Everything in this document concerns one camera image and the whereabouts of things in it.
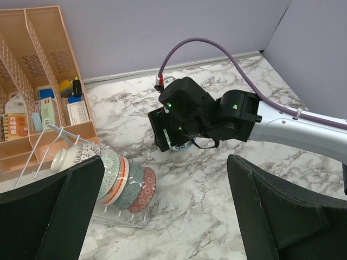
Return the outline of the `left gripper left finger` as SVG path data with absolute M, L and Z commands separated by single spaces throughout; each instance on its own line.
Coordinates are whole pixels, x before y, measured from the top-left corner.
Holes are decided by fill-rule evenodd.
M 1 259 L 78 259 L 104 170 L 96 155 L 1 193 Z

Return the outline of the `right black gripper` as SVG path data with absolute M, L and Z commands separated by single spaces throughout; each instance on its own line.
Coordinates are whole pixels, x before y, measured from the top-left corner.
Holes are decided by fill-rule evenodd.
M 148 112 L 155 145 L 162 152 L 187 142 L 200 148 L 195 138 L 212 139 L 217 148 L 224 124 L 216 122 L 221 99 L 215 100 L 190 77 L 175 79 L 159 93 L 161 108 Z

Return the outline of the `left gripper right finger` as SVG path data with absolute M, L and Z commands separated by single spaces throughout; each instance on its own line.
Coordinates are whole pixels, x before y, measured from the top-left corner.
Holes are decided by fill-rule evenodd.
M 239 155 L 227 173 L 247 259 L 346 259 L 346 201 L 277 177 Z

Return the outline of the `purple pattern white bowl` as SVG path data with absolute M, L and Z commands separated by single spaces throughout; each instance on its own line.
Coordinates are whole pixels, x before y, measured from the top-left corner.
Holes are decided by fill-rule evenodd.
M 53 174 L 62 172 L 95 155 L 100 155 L 100 147 L 96 144 L 80 143 L 69 149 L 62 148 L 55 155 L 50 171 Z

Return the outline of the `red floral outside bowl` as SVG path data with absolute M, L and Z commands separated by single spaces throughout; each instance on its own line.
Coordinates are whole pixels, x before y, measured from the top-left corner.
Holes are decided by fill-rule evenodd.
M 130 213 L 142 212 L 150 203 L 156 190 L 156 175 L 152 168 L 144 167 L 144 183 L 134 203 L 127 209 Z

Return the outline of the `blue wave outside bowl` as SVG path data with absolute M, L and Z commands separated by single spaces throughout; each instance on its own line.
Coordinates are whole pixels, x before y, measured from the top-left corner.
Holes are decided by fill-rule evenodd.
M 140 163 L 135 161 L 129 162 L 129 175 L 126 185 L 119 196 L 113 203 L 119 210 L 126 210 L 137 199 L 144 182 L 144 170 Z

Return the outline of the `orange white floral bowl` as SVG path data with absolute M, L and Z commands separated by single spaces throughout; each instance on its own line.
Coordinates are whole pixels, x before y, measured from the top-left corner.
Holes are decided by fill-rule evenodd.
M 114 203 L 123 192 L 129 176 L 129 163 L 124 157 L 120 157 L 121 167 L 117 179 L 108 193 L 101 198 L 103 206 L 109 206 Z

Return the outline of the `green mandala pattern bowl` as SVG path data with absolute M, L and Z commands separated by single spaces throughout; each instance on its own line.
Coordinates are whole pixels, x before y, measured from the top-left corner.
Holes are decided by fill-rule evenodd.
M 104 197 L 113 186 L 119 174 L 120 159 L 115 151 L 111 149 L 101 149 L 100 157 L 105 167 L 104 177 L 100 186 L 97 200 Z

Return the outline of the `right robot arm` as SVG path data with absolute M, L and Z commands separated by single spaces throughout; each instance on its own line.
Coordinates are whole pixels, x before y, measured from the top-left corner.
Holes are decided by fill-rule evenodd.
M 161 107 L 148 113 L 155 144 L 163 152 L 196 145 L 196 138 L 265 141 L 317 153 L 346 164 L 346 121 L 275 103 L 233 89 L 213 99 L 192 78 L 156 86 Z

